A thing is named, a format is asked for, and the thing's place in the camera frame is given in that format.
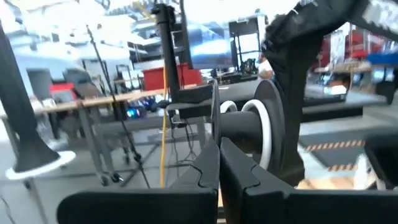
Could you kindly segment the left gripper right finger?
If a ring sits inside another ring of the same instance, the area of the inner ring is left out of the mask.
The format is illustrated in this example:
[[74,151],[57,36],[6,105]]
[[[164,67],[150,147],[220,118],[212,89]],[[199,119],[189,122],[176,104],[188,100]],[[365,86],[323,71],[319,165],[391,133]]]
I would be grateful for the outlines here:
[[297,190],[243,153],[230,139],[220,146],[220,187],[228,223],[397,223],[397,192]]

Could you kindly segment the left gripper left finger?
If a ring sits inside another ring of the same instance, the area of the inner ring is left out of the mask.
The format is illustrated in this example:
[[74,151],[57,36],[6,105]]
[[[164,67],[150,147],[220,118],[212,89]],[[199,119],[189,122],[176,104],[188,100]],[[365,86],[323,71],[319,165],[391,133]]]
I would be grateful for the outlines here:
[[170,187],[83,191],[57,208],[61,224],[216,224],[220,149],[209,140]]

